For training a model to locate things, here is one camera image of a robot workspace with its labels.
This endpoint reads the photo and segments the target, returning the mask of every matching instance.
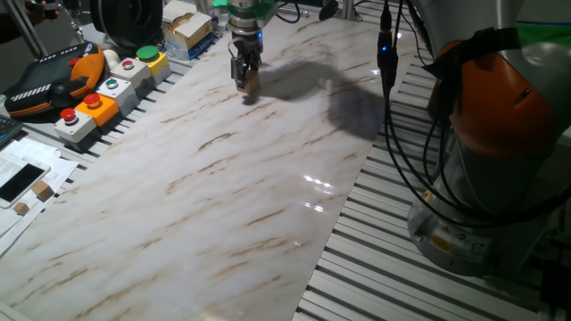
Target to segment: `smartphone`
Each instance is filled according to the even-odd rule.
[[[3,209],[13,206],[50,171],[46,164],[30,159],[2,159],[1,163],[0,208]]]

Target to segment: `white box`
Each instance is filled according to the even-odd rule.
[[[97,128],[93,118],[81,111],[75,111],[77,121],[72,124],[66,124],[65,120],[58,120],[54,129],[57,135],[64,140],[72,143],[79,143],[85,138],[92,130]]]
[[[135,88],[131,85],[130,81],[124,79],[114,77],[107,78],[97,88],[96,92],[114,99],[123,117],[127,117],[135,107],[139,105]]]
[[[132,62],[132,67],[129,69],[125,68],[125,62]],[[140,62],[136,59],[125,59],[111,70],[111,74],[116,78],[130,81],[131,86],[135,88],[139,100],[149,95],[155,86],[154,78],[149,67],[145,62]]]

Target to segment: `marble table surface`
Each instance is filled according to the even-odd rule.
[[[264,30],[259,94],[236,91],[226,34],[0,259],[0,301],[32,320],[291,320],[383,121],[378,27]]]

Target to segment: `cardboard box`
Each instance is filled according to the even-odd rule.
[[[34,185],[34,187],[32,187],[32,191],[34,191],[37,198],[42,202],[47,201],[47,199],[49,199],[50,197],[52,197],[52,195],[54,195],[52,187],[50,187],[50,185],[48,185],[44,181],[37,182],[37,184]]]
[[[164,30],[164,35],[178,49],[190,49],[212,32],[211,17],[197,12],[176,19]]]
[[[14,210],[16,211],[16,213],[17,213],[18,215],[24,216],[24,215],[26,215],[26,213],[28,213],[29,207],[28,207],[28,205],[26,205],[25,203],[19,202],[18,204],[16,204],[16,205],[14,206]]]

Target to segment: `small wooden block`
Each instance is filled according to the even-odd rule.
[[[238,88],[238,91],[245,94],[252,94],[260,87],[260,75],[258,71],[246,71],[246,87],[244,89]]]
[[[26,205],[26,203],[19,202],[16,205],[14,205],[14,210],[18,215],[24,216],[26,215],[26,213],[28,213],[29,207],[28,205]]]
[[[44,181],[39,181],[36,185],[34,185],[34,187],[32,187],[32,191],[36,193],[37,198],[42,202],[47,201],[47,199],[54,195],[52,187],[50,187],[50,185]]]

